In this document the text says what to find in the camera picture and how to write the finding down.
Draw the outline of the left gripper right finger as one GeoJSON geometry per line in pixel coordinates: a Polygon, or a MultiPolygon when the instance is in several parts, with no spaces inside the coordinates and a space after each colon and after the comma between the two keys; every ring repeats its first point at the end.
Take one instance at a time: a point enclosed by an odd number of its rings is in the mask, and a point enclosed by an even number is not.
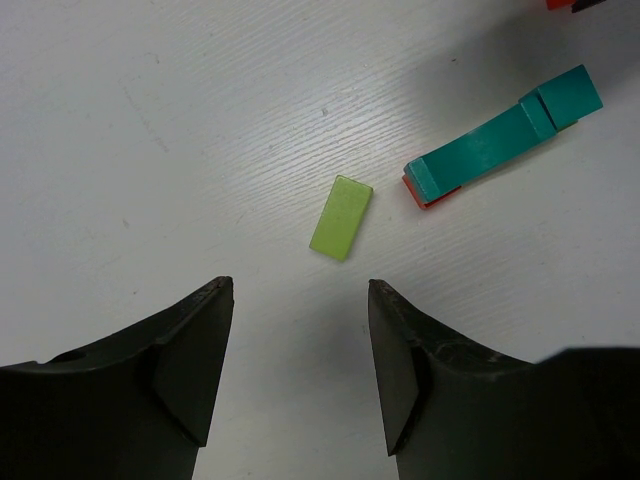
{"type": "Polygon", "coordinates": [[[635,479],[639,352],[571,348],[529,363],[368,288],[387,451],[403,479],[635,479]]]}

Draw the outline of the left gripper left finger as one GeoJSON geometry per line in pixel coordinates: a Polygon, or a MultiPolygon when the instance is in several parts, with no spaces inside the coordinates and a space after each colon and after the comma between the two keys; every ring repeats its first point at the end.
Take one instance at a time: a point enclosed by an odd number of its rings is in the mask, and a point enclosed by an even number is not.
{"type": "Polygon", "coordinates": [[[221,276],[101,340],[3,367],[2,477],[191,478],[233,307],[233,281],[221,276]]]}

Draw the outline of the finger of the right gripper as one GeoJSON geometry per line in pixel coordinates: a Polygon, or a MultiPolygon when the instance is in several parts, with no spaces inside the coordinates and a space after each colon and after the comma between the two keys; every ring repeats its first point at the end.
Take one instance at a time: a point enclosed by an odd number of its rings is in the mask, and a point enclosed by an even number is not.
{"type": "Polygon", "coordinates": [[[591,8],[595,5],[598,5],[600,3],[603,3],[605,0],[576,0],[572,5],[571,5],[571,12],[572,13],[578,13],[580,11],[586,10],[588,8],[591,8]]]}

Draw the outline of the teal cube block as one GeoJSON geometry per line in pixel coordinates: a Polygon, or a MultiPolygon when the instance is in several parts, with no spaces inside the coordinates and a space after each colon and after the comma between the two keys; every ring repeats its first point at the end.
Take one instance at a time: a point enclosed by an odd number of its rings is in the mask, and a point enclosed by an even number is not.
{"type": "Polygon", "coordinates": [[[580,120],[603,107],[584,65],[578,65],[541,84],[534,92],[556,128],[559,124],[580,120]]]}

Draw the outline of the teal arch block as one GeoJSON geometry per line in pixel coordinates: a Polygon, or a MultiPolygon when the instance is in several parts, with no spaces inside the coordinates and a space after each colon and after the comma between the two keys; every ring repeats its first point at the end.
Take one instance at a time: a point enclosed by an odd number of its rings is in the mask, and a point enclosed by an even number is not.
{"type": "Polygon", "coordinates": [[[407,163],[404,180],[418,204],[430,205],[556,134],[541,100],[527,96],[479,127],[407,163]]]}

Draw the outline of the long green block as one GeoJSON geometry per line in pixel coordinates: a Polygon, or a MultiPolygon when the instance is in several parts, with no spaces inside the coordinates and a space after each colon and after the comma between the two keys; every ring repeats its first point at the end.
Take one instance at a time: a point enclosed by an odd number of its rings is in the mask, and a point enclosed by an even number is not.
{"type": "Polygon", "coordinates": [[[557,126],[557,128],[556,128],[556,131],[557,131],[557,133],[560,133],[560,132],[562,132],[562,131],[564,131],[564,130],[566,130],[566,129],[574,126],[574,125],[576,125],[578,122],[579,122],[579,120],[574,120],[574,121],[572,121],[570,123],[559,124],[557,126]]]}

